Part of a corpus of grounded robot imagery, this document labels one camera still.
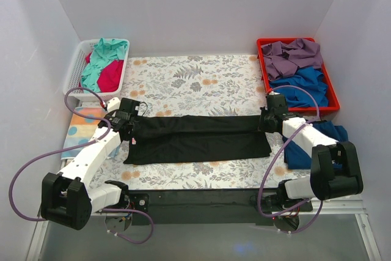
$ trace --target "folded blue cloth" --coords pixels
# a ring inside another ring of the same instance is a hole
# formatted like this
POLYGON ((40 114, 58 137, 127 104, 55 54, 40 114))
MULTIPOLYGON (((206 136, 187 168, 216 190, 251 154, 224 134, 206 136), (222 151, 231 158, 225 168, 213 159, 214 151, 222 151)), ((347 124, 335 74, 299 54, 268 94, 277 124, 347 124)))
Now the folded blue cloth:
MULTIPOLYGON (((322 134, 329 136, 340 142, 349 140, 348 132, 341 125, 334 125, 332 122, 313 123, 313 127, 322 134)), ((286 137, 282 137, 283 142, 287 141, 286 137)), ((301 149, 295 142, 290 142, 284 150, 284 161, 288 163, 289 169, 310 169, 311 157, 301 149)), ((340 169, 340 164, 335 164, 334 169, 340 169)))
MULTIPOLYGON (((282 85, 298 86, 309 92, 318 106, 329 106, 326 98, 327 85, 322 82, 323 73, 313 67, 301 68, 294 76, 269 82, 272 88, 282 85)), ((314 107, 311 98, 300 90, 294 88, 278 89, 276 92, 284 94, 289 107, 314 107)))
POLYGON ((90 56, 90 63, 81 73, 81 85, 96 93, 101 90, 98 86, 98 78, 102 70, 113 61, 122 61, 125 59, 125 52, 128 42, 120 39, 101 38, 98 44, 95 44, 90 56))

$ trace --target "black cloth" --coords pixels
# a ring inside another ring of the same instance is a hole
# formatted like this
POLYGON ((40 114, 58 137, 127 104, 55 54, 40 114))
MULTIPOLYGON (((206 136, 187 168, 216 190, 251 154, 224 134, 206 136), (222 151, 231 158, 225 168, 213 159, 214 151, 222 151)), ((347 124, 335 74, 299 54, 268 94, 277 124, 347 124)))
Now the black cloth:
POLYGON ((125 164, 237 160, 270 156, 260 116, 137 117, 125 164))

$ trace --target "floral tablecloth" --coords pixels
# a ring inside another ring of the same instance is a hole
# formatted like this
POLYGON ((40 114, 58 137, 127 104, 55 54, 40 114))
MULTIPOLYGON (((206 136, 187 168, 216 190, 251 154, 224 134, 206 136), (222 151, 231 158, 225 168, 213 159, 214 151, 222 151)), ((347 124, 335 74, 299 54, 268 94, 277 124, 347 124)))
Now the floral tablecloth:
MULTIPOLYGON (((260 114, 266 103, 259 61, 249 55, 130 58, 122 97, 146 102, 149 117, 249 116, 260 114)), ((123 164, 128 155, 128 142, 123 142, 119 154, 93 176, 90 187, 118 180, 130 189, 255 188, 282 145, 281 135, 267 137, 269 158, 143 166, 123 164)), ((308 174, 289 171, 281 156, 266 186, 308 174)))

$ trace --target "blue dot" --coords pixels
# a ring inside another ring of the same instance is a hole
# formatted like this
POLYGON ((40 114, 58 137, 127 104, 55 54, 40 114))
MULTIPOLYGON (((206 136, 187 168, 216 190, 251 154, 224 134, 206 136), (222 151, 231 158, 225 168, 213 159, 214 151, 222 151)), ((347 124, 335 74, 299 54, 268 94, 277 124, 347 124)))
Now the blue dot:
POLYGON ((92 123, 95 119, 84 119, 87 123, 92 123))
POLYGON ((87 143, 87 142, 88 142, 88 139, 81 139, 81 140, 79 141, 79 144, 78 144, 78 145, 84 144, 84 143, 87 143))
POLYGON ((76 127, 71 127, 71 128, 68 130, 68 134, 69 134, 70 136, 72 136, 72 135, 76 134, 77 131, 78 131, 78 128, 76 128, 76 127))

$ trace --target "gray floor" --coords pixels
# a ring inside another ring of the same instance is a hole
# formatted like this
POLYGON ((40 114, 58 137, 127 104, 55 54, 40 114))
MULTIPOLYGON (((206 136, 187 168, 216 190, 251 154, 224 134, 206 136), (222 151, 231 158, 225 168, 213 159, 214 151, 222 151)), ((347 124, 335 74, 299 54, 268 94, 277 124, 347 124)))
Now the gray floor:
MULTIPOLYGON (((146 244, 134 245, 107 234, 102 216, 80 231, 51 222, 41 260, 369 260, 354 215, 321 215, 290 237, 250 226, 157 225, 146 244)), ((141 239, 149 229, 130 227, 126 234, 141 239)))

